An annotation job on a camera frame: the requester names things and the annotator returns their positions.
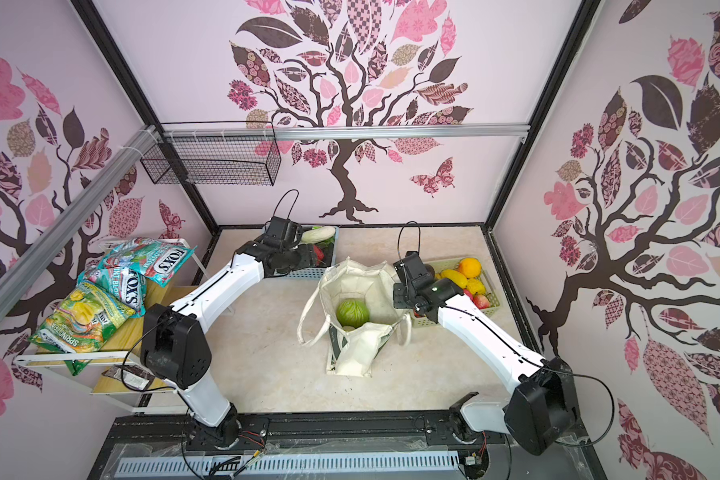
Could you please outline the red bell pepper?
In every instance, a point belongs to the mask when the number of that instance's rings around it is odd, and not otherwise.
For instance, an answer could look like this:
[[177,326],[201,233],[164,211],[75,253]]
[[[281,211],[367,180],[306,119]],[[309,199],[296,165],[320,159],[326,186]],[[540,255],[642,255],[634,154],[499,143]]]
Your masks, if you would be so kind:
[[321,263],[321,262],[324,261],[324,259],[325,259],[325,254],[324,254],[324,252],[322,251],[322,249],[321,249],[319,246],[313,245],[313,252],[314,252],[314,254],[315,254],[317,263]]

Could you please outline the green cabbage head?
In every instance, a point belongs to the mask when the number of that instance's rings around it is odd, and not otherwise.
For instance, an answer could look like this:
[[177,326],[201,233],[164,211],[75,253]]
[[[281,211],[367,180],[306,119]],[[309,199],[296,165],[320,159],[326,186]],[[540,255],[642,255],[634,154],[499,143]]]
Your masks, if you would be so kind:
[[347,328],[360,328],[370,321],[370,310],[360,299],[347,299],[336,308],[338,322]]

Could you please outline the cream canvas grocery bag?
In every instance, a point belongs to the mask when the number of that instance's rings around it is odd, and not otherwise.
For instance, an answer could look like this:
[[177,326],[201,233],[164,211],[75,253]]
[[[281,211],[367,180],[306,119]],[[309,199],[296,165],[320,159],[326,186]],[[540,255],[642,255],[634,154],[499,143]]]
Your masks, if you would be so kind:
[[326,373],[369,377],[392,339],[409,345],[412,316],[393,305],[398,276],[386,262],[365,266],[350,258],[328,268],[304,306],[297,325],[300,345],[328,339]]

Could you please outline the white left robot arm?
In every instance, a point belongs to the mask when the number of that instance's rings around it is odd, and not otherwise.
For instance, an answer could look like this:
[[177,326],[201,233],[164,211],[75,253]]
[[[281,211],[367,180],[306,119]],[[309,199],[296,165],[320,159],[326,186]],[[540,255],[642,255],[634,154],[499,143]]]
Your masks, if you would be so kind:
[[317,265],[314,249],[302,242],[303,234],[300,224],[274,216],[263,233],[238,248],[224,268],[190,294],[168,306],[147,309],[140,363],[174,389],[204,427],[224,431],[236,426],[233,405],[210,372],[212,353],[206,333],[261,280]]

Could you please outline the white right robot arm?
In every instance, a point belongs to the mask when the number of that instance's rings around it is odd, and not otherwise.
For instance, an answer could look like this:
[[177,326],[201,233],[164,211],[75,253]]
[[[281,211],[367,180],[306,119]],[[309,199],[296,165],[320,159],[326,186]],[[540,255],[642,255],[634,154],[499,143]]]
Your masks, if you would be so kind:
[[506,333],[452,280],[437,280],[416,251],[394,263],[399,282],[393,303],[422,315],[455,334],[501,380],[506,401],[474,394],[456,406],[469,430],[511,436],[539,456],[580,420],[570,367],[551,361]]

